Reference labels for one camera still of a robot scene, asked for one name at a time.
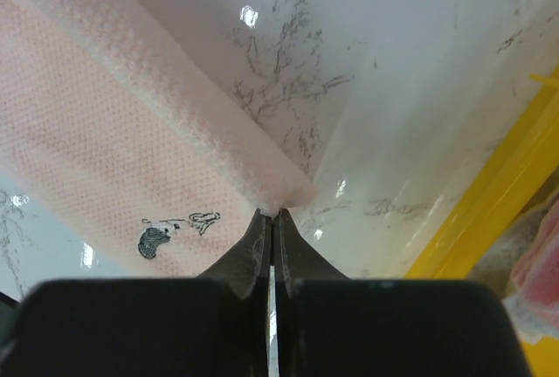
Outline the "plain peach towel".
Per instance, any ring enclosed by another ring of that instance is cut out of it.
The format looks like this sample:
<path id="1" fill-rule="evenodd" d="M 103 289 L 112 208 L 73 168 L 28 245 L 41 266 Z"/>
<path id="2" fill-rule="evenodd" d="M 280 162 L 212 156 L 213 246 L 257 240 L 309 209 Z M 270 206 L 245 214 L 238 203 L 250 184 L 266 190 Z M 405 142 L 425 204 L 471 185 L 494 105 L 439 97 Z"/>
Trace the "plain peach towel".
<path id="1" fill-rule="evenodd" d="M 313 185 L 185 51 L 193 0 L 1 0 L 4 168 L 95 249 L 192 276 Z"/>

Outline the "pink striped towel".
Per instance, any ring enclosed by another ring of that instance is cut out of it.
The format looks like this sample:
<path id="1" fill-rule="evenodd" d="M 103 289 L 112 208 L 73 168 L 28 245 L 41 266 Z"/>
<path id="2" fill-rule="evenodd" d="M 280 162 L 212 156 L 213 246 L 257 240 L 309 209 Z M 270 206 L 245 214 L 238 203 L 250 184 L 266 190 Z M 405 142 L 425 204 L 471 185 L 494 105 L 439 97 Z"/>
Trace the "pink striped towel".
<path id="1" fill-rule="evenodd" d="M 532 346 L 558 339 L 558 198 L 517 217 L 507 233 L 520 253 L 503 299 L 515 331 Z"/>

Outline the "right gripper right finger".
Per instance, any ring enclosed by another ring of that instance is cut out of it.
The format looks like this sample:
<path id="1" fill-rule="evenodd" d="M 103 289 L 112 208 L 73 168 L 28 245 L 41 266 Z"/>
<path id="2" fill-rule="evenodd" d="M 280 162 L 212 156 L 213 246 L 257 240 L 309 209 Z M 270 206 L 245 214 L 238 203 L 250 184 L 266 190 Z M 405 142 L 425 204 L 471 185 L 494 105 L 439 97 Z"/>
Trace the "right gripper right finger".
<path id="1" fill-rule="evenodd" d="M 273 220 L 273 265 L 276 288 L 287 298 L 301 280 L 348 279 L 302 237 L 287 209 Z"/>

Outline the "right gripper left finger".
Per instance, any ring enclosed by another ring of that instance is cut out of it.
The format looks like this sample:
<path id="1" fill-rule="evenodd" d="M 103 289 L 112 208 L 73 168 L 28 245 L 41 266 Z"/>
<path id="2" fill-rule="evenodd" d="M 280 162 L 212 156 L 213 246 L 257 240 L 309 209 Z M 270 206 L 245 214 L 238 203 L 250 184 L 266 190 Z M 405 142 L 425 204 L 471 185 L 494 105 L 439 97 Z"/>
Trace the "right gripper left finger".
<path id="1" fill-rule="evenodd" d="M 257 209 L 241 239 L 197 278 L 226 283 L 237 297 L 249 298 L 260 281 L 269 281 L 272 226 Z"/>

